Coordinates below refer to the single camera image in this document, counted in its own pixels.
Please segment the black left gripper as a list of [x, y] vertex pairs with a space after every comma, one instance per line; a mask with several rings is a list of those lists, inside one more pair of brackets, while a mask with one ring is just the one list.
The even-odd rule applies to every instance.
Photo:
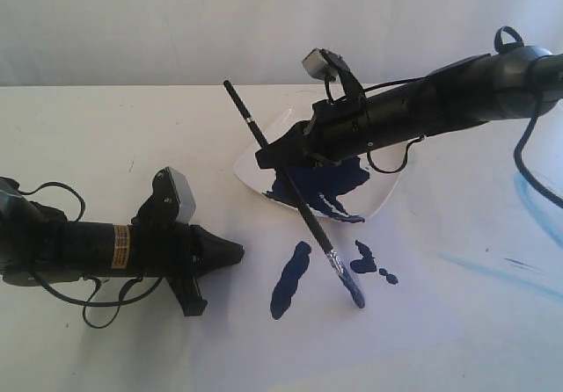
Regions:
[[242, 245], [215, 236], [193, 225], [133, 227], [133, 263], [146, 277], [168, 282], [184, 316], [201, 316], [207, 301], [201, 296], [197, 273], [210, 273], [237, 265], [243, 259]]

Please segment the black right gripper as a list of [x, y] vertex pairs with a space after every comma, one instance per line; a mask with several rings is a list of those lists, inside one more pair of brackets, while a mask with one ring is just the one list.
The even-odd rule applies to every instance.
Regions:
[[351, 156], [374, 149], [374, 102], [361, 98], [357, 103], [330, 104], [327, 99], [312, 105], [311, 120], [299, 120], [277, 140], [256, 152], [258, 166], [312, 168], [315, 163], [335, 165]]

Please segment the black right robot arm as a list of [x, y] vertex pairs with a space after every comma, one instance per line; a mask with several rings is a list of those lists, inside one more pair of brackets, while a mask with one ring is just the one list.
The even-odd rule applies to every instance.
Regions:
[[525, 45], [509, 26], [497, 31], [494, 48], [373, 96], [341, 56], [315, 48], [303, 67], [314, 78], [339, 80], [344, 95], [313, 104], [310, 120], [260, 148], [258, 166], [335, 165], [418, 137], [544, 115], [562, 99], [561, 55]]

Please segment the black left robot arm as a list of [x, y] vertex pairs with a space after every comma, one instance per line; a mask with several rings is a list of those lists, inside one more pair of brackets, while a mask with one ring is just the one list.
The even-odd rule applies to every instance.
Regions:
[[128, 225], [69, 220], [63, 211], [27, 200], [11, 178], [1, 179], [1, 276], [18, 287], [79, 279], [167, 281], [185, 316], [207, 306], [200, 277], [238, 264], [244, 248], [189, 221], [195, 211], [186, 178], [171, 167], [152, 180], [152, 193]]

